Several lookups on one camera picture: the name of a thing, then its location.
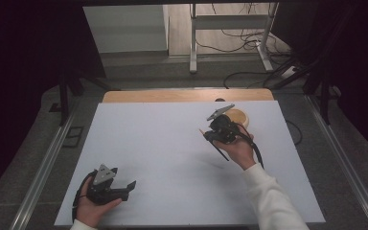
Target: black device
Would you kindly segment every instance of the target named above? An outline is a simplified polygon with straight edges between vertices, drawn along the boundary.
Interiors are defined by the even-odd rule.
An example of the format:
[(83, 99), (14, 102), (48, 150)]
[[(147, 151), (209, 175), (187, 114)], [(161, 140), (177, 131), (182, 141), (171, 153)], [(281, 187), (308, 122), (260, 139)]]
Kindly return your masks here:
[(123, 189), (111, 189), (110, 185), (112, 184), (113, 177), (116, 176), (117, 172), (118, 168), (110, 170), (106, 165), (102, 164), (98, 170), (94, 170), (84, 178), (80, 188), (77, 190), (76, 197), (73, 202), (73, 221), (77, 216), (77, 208), (79, 199), (81, 198), (82, 186), (90, 176), (93, 176), (94, 179), (89, 182), (86, 192), (86, 197), (89, 200), (98, 205), (104, 205), (118, 198), (121, 198), (122, 201), (127, 201), (129, 198), (129, 192), (136, 186), (136, 181), (131, 182)]
[(220, 141), (224, 144), (230, 144), (230, 143), (234, 142), (237, 139), (237, 136), (240, 136), (256, 152), (256, 156), (257, 156), (259, 162), (261, 163), (261, 165), (263, 167), (264, 166), (263, 165), (263, 160), (262, 160), (262, 156), (260, 154), (260, 151), (259, 151), (258, 147), (253, 142), (252, 138), (250, 138), (250, 136), (246, 136), (240, 131), (239, 126), (244, 128), (244, 131), (247, 133), (246, 128), (243, 127), (242, 125), (238, 124), (238, 123), (232, 122), (231, 119), (227, 115), (223, 114), (225, 111), (229, 110), (233, 106), (234, 105), (231, 104), (231, 105), (226, 106), (224, 108), (217, 109), (213, 113), (213, 115), (211, 115), (207, 119), (207, 121), (210, 121), (210, 120), (214, 119), (214, 121), (212, 121), (212, 123), (210, 124), (211, 130), (203, 132), (202, 134), (203, 134), (204, 138), (209, 143), (211, 143), (211, 145), (213, 145), (215, 147), (215, 149), (217, 149), (217, 151), (227, 161), (229, 161), (229, 159), (223, 154), (223, 152), (219, 148), (217, 148), (214, 145), (214, 141)]

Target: white sleeve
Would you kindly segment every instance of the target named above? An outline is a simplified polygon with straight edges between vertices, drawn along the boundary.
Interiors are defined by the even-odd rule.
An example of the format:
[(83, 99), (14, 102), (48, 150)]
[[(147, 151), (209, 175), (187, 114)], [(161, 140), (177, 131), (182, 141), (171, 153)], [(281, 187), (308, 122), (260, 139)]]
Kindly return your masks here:
[(74, 219), (74, 224), (70, 230), (97, 230), (97, 229), (85, 225), (83, 222), (80, 222), (77, 219)]
[(261, 164), (245, 170), (243, 177), (261, 230), (309, 229), (283, 188), (265, 172)]

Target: cable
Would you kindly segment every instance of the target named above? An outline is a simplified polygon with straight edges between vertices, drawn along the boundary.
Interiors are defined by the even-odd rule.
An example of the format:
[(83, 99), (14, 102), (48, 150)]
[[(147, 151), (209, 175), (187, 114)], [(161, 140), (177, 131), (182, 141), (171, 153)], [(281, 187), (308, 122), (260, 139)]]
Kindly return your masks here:
[(247, 136), (246, 136), (246, 135), (244, 135), (243, 133), (241, 133), (240, 131), (238, 131), (238, 130), (234, 130), (234, 129), (232, 129), (232, 128), (228, 127), (228, 126), (218, 126), (218, 127), (225, 128), (225, 129), (227, 129), (227, 130), (229, 130), (229, 131), (231, 131), (231, 132), (235, 133), (236, 135), (240, 136), (241, 138), (243, 138), (243, 140), (245, 140), (245, 141), (249, 144), (249, 146), (250, 146), (250, 147), (255, 151), (255, 153), (256, 153), (256, 157), (258, 158), (259, 163), (261, 163), (262, 168), (265, 168), (265, 167), (264, 167), (264, 164), (263, 164), (262, 155), (261, 155), (261, 153), (260, 153), (260, 151), (259, 151), (259, 148), (258, 148), (258, 146), (253, 142), (252, 138), (250, 137), (249, 132), (248, 132), (248, 131), (246, 130), (246, 128), (245, 128), (244, 126), (242, 126), (241, 124), (238, 124), (238, 123), (235, 123), (235, 124), (236, 124), (236, 125), (238, 125), (238, 126), (241, 126), (241, 127), (243, 128), (243, 130), (247, 133)]
[(298, 139), (298, 141), (294, 142), (294, 145), (298, 146), (303, 141), (303, 132), (301, 131), (301, 129), (295, 123), (293, 123), (289, 120), (286, 120), (286, 123), (294, 126), (298, 130), (298, 132), (300, 133), (300, 138)]
[(258, 84), (258, 83), (263, 83), (263, 82), (265, 82), (265, 81), (261, 80), (261, 81), (253, 82), (253, 83), (247, 85), (246, 89), (250, 88), (250, 86), (252, 86), (253, 84)]
[[(270, 34), (268, 35), (268, 37), (270, 37), (270, 38), (274, 39), (273, 48), (274, 48), (274, 50), (276, 50), (277, 54), (279, 54), (279, 55), (285, 55), (285, 56), (290, 55), (290, 53), (284, 53), (284, 52), (281, 52), (281, 51), (279, 51), (279, 50), (278, 50), (278, 48), (277, 48), (277, 37), (275, 37), (275, 36), (273, 36), (273, 35), (270, 35)], [(270, 52), (270, 51), (268, 50), (268, 47), (266, 47), (266, 49), (267, 49), (267, 52), (268, 52), (268, 53), (270, 53), (270, 54), (274, 54), (273, 52)]]
[(217, 11), (215, 11), (214, 3), (211, 3), (211, 5), (212, 5), (212, 10), (214, 10), (214, 14), (217, 14)]
[(240, 50), (241, 48), (243, 48), (246, 44), (248, 43), (251, 43), (251, 42), (254, 42), (253, 40), (252, 41), (248, 41), (247, 43), (244, 43), (241, 47), (235, 49), (235, 50), (229, 50), (229, 51), (225, 51), (225, 50), (221, 50), (219, 48), (216, 48), (216, 47), (212, 47), (212, 46), (207, 46), (207, 45), (202, 45), (202, 44), (199, 44), (199, 42), (195, 39), (195, 42), (197, 45), (199, 45), (200, 47), (204, 47), (204, 48), (209, 48), (209, 49), (213, 49), (213, 50), (217, 50), (217, 51), (221, 51), (223, 53), (232, 53), (232, 52), (236, 52), (238, 50)]
[(290, 59), (288, 59), (287, 61), (285, 61), (282, 65), (280, 65), (279, 67), (277, 67), (276, 71), (272, 72), (270, 74), (270, 76), (267, 77), (267, 79), (264, 81), (263, 83), (263, 88), (267, 88), (269, 89), (269, 87), (267, 87), (267, 83), (268, 81), (270, 81), (271, 79), (273, 79), (274, 77), (277, 77), (277, 74), (285, 71), (286, 68), (288, 68), (292, 62), (294, 62), (296, 60), (296, 57), (291, 57)]
[(256, 75), (266, 75), (267, 73), (259, 73), (259, 72), (237, 72), (237, 73), (233, 73), (233, 74), (230, 74), (228, 76), (225, 77), (225, 79), (223, 80), (223, 86), (226, 88), (226, 89), (229, 89), (229, 87), (226, 85), (226, 82), (233, 76), (236, 76), (236, 75), (241, 75), (241, 74), (256, 74)]
[(246, 8), (246, 3), (243, 3), (243, 8), (238, 13), (241, 13), (245, 8)]

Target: black object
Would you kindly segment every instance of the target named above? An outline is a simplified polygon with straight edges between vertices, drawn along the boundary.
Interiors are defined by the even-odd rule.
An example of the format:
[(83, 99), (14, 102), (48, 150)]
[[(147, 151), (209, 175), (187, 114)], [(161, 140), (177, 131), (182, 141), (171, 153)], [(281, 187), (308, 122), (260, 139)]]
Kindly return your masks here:
[(331, 85), (341, 92), (337, 103), (368, 141), (368, 1), (359, 2), (335, 44), (331, 62)]
[(0, 1), (0, 178), (60, 75), (105, 78), (83, 8), (66, 5)]
[(104, 205), (112, 200), (121, 198), (122, 201), (127, 201), (129, 198), (129, 192), (134, 190), (136, 187), (136, 181), (128, 184), (124, 189), (111, 189), (110, 185), (113, 182), (113, 177), (116, 175), (118, 168), (108, 169), (105, 165), (101, 165), (100, 169), (94, 170), (89, 173), (82, 181), (80, 188), (76, 192), (76, 197), (73, 202), (73, 221), (77, 217), (77, 208), (79, 205), (79, 200), (83, 196), (81, 195), (81, 190), (86, 180), (89, 177), (94, 177), (89, 185), (86, 192), (86, 197), (92, 202), (98, 205)]
[(306, 60), (306, 51), (312, 42), (310, 36), (313, 33), (317, 33), (316, 37), (320, 36), (320, 30), (312, 27), (318, 5), (317, 1), (280, 2), (270, 29), (272, 34), (291, 47), (293, 53), (299, 54), (300, 61), (306, 64), (313, 61), (312, 58)]
[(217, 118), (214, 119), (214, 121), (212, 121), (212, 123), (210, 124), (210, 128), (212, 130), (206, 131), (205, 133), (203, 133), (203, 135), (204, 135), (205, 139), (209, 143), (211, 143), (211, 145), (213, 145), (215, 147), (215, 149), (217, 149), (217, 151), (227, 161), (229, 161), (229, 159), (222, 153), (222, 151), (219, 148), (217, 148), (214, 145), (214, 141), (220, 141), (224, 144), (230, 144), (230, 143), (232, 143), (236, 140), (237, 136), (240, 136), (245, 141), (247, 141), (247, 143), (250, 145), (250, 147), (256, 152), (256, 156), (257, 156), (259, 162), (261, 163), (261, 165), (263, 167), (264, 166), (263, 165), (263, 160), (262, 160), (262, 156), (260, 154), (260, 151), (259, 151), (258, 147), (253, 142), (252, 138), (250, 138), (249, 136), (246, 136), (243, 133), (241, 133), (238, 126), (243, 127), (242, 125), (240, 125), (238, 123), (232, 122), (231, 119), (228, 116), (226, 116), (225, 114), (221, 114), (221, 115), (217, 116)]
[(83, 126), (70, 126), (62, 144), (63, 148), (76, 148), (82, 138)]
[(306, 94), (313, 94), (315, 90), (318, 88), (318, 86), (321, 84), (321, 105), (320, 105), (320, 113), (324, 121), (329, 124), (329, 118), (328, 118), (328, 100), (329, 100), (329, 86), (330, 86), (330, 66), (332, 66), (331, 62), (331, 54), (333, 51), (333, 48), (338, 41), (340, 34), (345, 29), (347, 23), (349, 22), (353, 12), (355, 11), (357, 7), (357, 0), (343, 0), (343, 1), (335, 1), (331, 4), (330, 3), (324, 3), (322, 2), (318, 6), (318, 13), (316, 15), (316, 18), (313, 21), (313, 27), (315, 28), (318, 24), (318, 21), (320, 21), (321, 28), (323, 27), (323, 21), (319, 20), (325, 17), (329, 17), (329, 15), (324, 12), (334, 12), (335, 9), (338, 11), (334, 14), (337, 15), (337, 17), (332, 20), (332, 23), (330, 23), (330, 28), (327, 28), (330, 30), (322, 31), (321, 35), (317, 38), (315, 43), (315, 46), (312, 46), (314, 48), (308, 49), (303, 48), (300, 49), (299, 52), (302, 52), (303, 50), (311, 50), (309, 54), (299, 54), (299, 61), (300, 62), (306, 62), (306, 66), (302, 68), (301, 71), (298, 71), (288, 77), (285, 80), (282, 80), (280, 82), (277, 82), (273, 86), (270, 86), (269, 89), (280, 89), (289, 83), (300, 79), (307, 74), (310, 74), (307, 78), (306, 83), (303, 86), (304, 93)]

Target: metal rail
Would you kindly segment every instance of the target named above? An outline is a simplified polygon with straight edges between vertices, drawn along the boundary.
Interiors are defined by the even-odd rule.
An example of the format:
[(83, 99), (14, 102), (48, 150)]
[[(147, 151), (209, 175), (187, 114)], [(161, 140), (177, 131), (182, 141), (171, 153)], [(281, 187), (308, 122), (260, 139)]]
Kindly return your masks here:
[(357, 174), (354, 166), (351, 163), (348, 155), (345, 150), (339, 144), (331, 126), (328, 126), (325, 121), (322, 119), (321, 114), (319, 113), (319, 105), (315, 100), (314, 96), (306, 96), (306, 99), (311, 106), (311, 111), (314, 114), (318, 124), (321, 127), (321, 130), (325, 134), (325, 137), (330, 144), (333, 153), (336, 156), (336, 160), (339, 163), (342, 171), (345, 173), (348, 182), (350, 183), (352, 190), (354, 191), (359, 204), (362, 206), (364, 213), (368, 218), (368, 190), (366, 186), (363, 184), (363, 181)]
[(20, 205), (20, 208), (17, 211), (17, 214), (14, 216), (13, 222), (11, 224), (11, 230), (20, 230), (25, 229), (29, 223), (29, 220), (32, 216), (33, 210), (35, 209), (35, 205), (40, 197), (40, 194), (46, 184), (46, 180), (49, 177), (50, 171), (53, 168), (54, 163), (56, 162), (56, 158), (58, 156), (58, 152), (61, 148), (61, 144), (67, 135), (68, 129), (73, 123), (77, 107), (80, 104), (80, 98), (77, 98), (68, 119), (65, 121), (65, 124), (58, 128), (55, 137), (50, 144), (50, 147), (46, 151), (46, 155), (41, 162), (39, 169), (34, 177), (34, 180), (29, 187), (28, 192), (25, 195), (25, 198)]

